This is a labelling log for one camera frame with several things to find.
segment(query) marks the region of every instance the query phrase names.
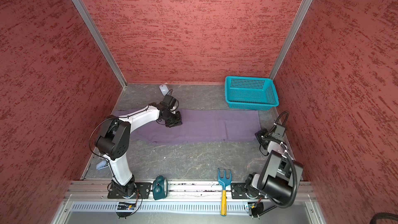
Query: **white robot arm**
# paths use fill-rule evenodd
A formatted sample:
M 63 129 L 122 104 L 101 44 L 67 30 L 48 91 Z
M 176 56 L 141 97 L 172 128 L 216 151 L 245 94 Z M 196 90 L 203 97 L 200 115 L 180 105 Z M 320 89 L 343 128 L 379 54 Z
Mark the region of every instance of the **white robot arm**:
M 176 112 L 178 101 L 165 95 L 160 104 L 151 103 L 144 109 L 123 116 L 109 116 L 103 122 L 95 146 L 107 159 L 112 172 L 112 183 L 124 198 L 134 195 L 134 176 L 127 163 L 126 151 L 129 147 L 130 133 L 151 121 L 164 120 L 166 127 L 182 124 L 181 114 Z

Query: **black cable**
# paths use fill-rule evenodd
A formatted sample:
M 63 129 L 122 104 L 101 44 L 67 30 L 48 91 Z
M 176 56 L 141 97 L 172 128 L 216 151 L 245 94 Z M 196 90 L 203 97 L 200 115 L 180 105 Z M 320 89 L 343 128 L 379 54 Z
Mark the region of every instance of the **black cable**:
M 141 207 L 141 205 L 142 205 L 142 194 L 140 194 L 140 191 L 138 191 L 138 189 L 137 189 L 137 193 L 138 193 L 138 197 L 140 197 L 140 196 L 141 196 L 141 203 L 140 203 L 140 206 L 137 208 L 137 210 L 136 210 L 136 211 L 134 211 L 134 213 L 135 213 L 135 212 L 137 212 L 137 211 L 138 211 L 138 209 L 140 209 L 140 207 Z
M 271 206 L 269 208 L 267 208 L 266 210 L 264 210 L 263 212 L 261 212 L 261 214 L 258 214 L 258 217 L 262 216 L 265 213 L 268 213 L 269 211 L 273 210 L 274 208 L 276 208 L 276 206 Z
M 149 108 L 149 105 L 147 106 L 147 108 L 145 108 L 141 112 L 146 112 L 148 110 L 148 108 Z M 141 113 L 141 112 L 136 112 L 136 113 L 133 113 L 133 114 L 130 114 L 130 115 L 126 115 L 126 117 L 123 117 L 123 118 L 130 118 L 131 116 L 136 115 L 136 114 Z
M 113 129 L 113 127 L 116 127 L 116 126 L 118 126 L 118 125 L 119 125 L 119 123 L 118 123 L 118 122 L 116 122 L 115 124 L 113 124 L 111 127 L 109 127 L 109 128 L 108 128 L 108 131 L 112 130 L 112 129 Z
M 277 140 L 276 138 L 273 137 L 263 137 L 262 140 L 268 140 L 268 141 L 273 141 L 273 142 L 277 142 L 280 143 L 281 141 Z
M 180 106 L 180 102 L 177 99 L 176 99 L 176 101 L 177 101 L 178 105 L 177 105 L 176 109 L 173 110 L 173 112 L 177 111 L 178 107 Z
M 268 156 L 269 152 L 267 151 L 267 154 L 265 155 L 265 154 L 261 151 L 261 146 L 262 146 L 262 145 L 260 145 L 260 147 L 258 147 L 258 149 L 260 150 L 261 154 L 263 154 L 264 156 Z
M 291 167 L 291 169 L 292 169 L 292 175 L 291 175 L 291 176 L 293 177 L 293 189 L 292 189 L 292 192 L 290 193 L 289 201 L 288 201 L 287 203 L 285 203 L 285 204 L 277 203 L 271 196 L 266 195 L 266 197 L 267 197 L 274 205 L 276 205 L 277 207 L 280 207 L 280 208 L 287 208 L 287 207 L 290 207 L 290 206 L 293 204 L 293 202 L 294 202 L 295 199 L 296 199 L 297 190 L 298 190 L 298 188 L 299 188 L 299 184 L 298 184 L 298 182 L 297 182 L 296 167 L 295 167 L 295 165 L 294 165 L 294 163 L 293 163 L 293 160 L 292 160 L 292 158 L 290 157 L 290 155 L 289 155 L 287 152 L 285 152 L 285 155 L 286 155 L 287 161 L 289 162 L 290 167 Z
M 100 155 L 98 155 L 98 154 L 95 154 L 95 153 L 93 152 L 93 150 L 91 149 L 91 146 L 90 146 L 90 140 L 91 140 L 91 137 L 93 136 L 94 132 L 97 130 L 97 128 L 98 128 L 100 125 L 102 125 L 103 122 L 105 122 L 105 121 L 107 121 L 107 120 L 109 120 L 109 119 L 114 119 L 114 118 L 107 118 L 107 119 L 105 119 L 104 121 L 102 121 L 99 125 L 97 125 L 97 127 L 96 127 L 96 128 L 94 129 L 94 131 L 91 133 L 90 138 L 88 139 L 88 148 L 90 149 L 91 153 L 94 154 L 94 155 L 96 155 L 96 156 L 98 156 L 98 157 L 102 157 L 102 158 L 105 158 L 105 159 L 107 159 L 107 158 L 106 158 L 106 157 L 103 157 L 103 156 L 100 156 Z
M 161 124 L 162 126 L 165 126 L 165 125 L 166 125 L 166 124 L 160 123 L 158 119 L 156 120 L 156 123 Z
M 273 127 L 269 130 L 269 132 L 268 132 L 265 136 L 263 136 L 263 137 L 266 137 L 266 136 L 270 135 L 271 132 L 274 131 L 274 129 L 275 129 L 275 127 L 276 127 L 276 124 L 279 122 L 279 120 L 281 119 L 281 117 L 282 117 L 283 115 L 285 115 L 285 114 L 286 114 L 286 118 L 285 118 L 285 120 L 284 120 L 283 123 L 282 123 L 282 125 L 285 126 L 286 121 L 287 121 L 287 118 L 289 117 L 289 112 L 288 112 L 288 111 L 282 112 L 282 113 L 276 118 L 276 120 L 275 120 L 275 122 L 274 122 L 274 126 L 273 126 Z
M 108 190 L 108 192 L 110 191 L 109 186 L 112 184 L 112 181 L 108 184 L 108 186 L 106 187 L 106 189 Z
M 391 213 L 377 213 L 372 217 L 371 222 L 369 222 L 369 224 L 376 224 L 377 220 L 381 220 L 381 219 L 389 219 L 389 220 L 398 221 L 398 215 L 391 214 Z
M 135 190 L 135 188 L 129 188 L 129 187 L 126 187 L 127 189 L 132 189 L 134 192 L 136 192 L 137 193 L 137 191 Z M 121 195 L 124 195 L 125 194 L 125 192 L 123 192 L 119 187 L 116 187 L 115 186 L 115 189 L 121 194 Z
M 115 177 L 115 174 L 113 173 L 113 170 L 112 170 L 111 164 L 110 164 L 110 162 L 109 162 L 109 159 L 107 159 L 106 157 L 100 156 L 100 155 L 98 155 L 98 154 L 95 154 L 95 153 L 93 152 L 93 150 L 91 149 L 91 146 L 90 146 L 90 140 L 91 140 L 91 137 L 93 136 L 94 132 L 97 130 L 97 128 L 98 128 L 100 125 L 102 125 L 103 122 L 105 122 L 105 121 L 107 121 L 107 120 L 110 120 L 110 119 L 115 119 L 115 118 L 107 118 L 107 119 L 105 119 L 104 121 L 102 121 L 99 125 L 97 125 L 97 127 L 96 127 L 96 128 L 94 129 L 94 131 L 91 133 L 90 138 L 88 139 L 88 148 L 90 149 L 90 151 L 91 151 L 92 154 L 94 154 L 94 155 L 96 155 L 96 156 L 98 156 L 98 157 L 101 157 L 101 158 L 106 159 L 106 161 L 107 161 L 107 163 L 108 163 L 108 165 L 109 165 L 109 168 L 111 169 L 112 175 L 113 175 L 113 177 L 115 178 L 117 184 L 121 185 L 121 184 L 117 181 L 117 179 L 116 179 L 116 177 Z

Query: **red wall panel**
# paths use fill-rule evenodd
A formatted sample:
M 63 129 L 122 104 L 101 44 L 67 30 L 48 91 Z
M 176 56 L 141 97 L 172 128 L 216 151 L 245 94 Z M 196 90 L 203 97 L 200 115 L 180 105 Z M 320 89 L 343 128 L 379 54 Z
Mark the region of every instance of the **red wall panel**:
M 83 0 L 130 83 L 268 76 L 301 0 Z
M 121 86 L 71 0 L 0 0 L 0 220 L 48 223 Z
M 313 0 L 275 79 L 328 223 L 398 213 L 398 0 Z

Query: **metal grille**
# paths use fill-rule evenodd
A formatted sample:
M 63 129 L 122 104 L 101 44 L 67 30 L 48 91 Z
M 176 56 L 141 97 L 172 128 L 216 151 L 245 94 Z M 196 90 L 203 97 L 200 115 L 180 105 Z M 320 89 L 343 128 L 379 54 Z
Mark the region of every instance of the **metal grille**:
M 71 212 L 115 212 L 118 202 L 74 202 Z M 227 213 L 244 214 L 246 202 L 227 202 Z M 219 214 L 221 202 L 142 202 L 138 212 Z

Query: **teal plastic basket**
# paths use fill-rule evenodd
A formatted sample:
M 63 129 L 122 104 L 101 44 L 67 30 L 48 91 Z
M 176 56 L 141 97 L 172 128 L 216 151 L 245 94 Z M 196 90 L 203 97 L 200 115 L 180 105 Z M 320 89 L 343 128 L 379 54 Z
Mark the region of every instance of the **teal plastic basket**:
M 269 110 L 279 105 L 275 85 L 271 79 L 227 76 L 225 100 L 231 108 Z

